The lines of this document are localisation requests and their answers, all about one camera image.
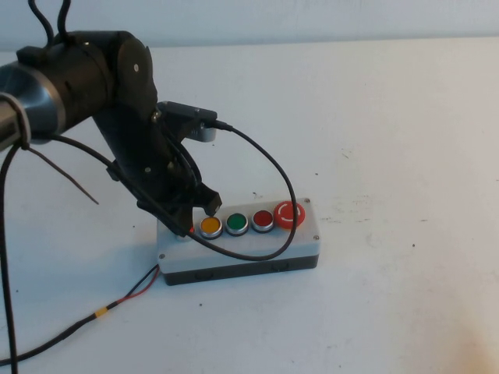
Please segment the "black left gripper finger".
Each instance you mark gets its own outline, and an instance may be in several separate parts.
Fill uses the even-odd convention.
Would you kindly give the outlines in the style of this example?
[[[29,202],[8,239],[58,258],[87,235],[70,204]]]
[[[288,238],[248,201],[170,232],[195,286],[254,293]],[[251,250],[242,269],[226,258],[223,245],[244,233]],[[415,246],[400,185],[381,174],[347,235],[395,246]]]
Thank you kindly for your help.
[[[176,211],[176,222],[178,224],[177,235],[187,235],[193,232],[193,208],[180,207]]]
[[[208,189],[201,193],[201,207],[206,215],[215,215],[222,205],[218,192]]]

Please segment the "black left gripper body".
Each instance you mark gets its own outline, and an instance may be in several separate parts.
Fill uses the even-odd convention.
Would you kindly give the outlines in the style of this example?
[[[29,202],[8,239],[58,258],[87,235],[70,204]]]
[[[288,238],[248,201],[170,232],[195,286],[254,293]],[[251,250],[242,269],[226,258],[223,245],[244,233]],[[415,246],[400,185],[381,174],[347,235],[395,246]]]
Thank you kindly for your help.
[[[177,231],[178,208],[202,208],[201,193],[210,188],[182,145],[200,121],[174,115],[162,115],[156,122],[143,121],[133,111],[103,111],[95,115],[95,123],[116,167],[134,183],[129,190],[141,210]]]

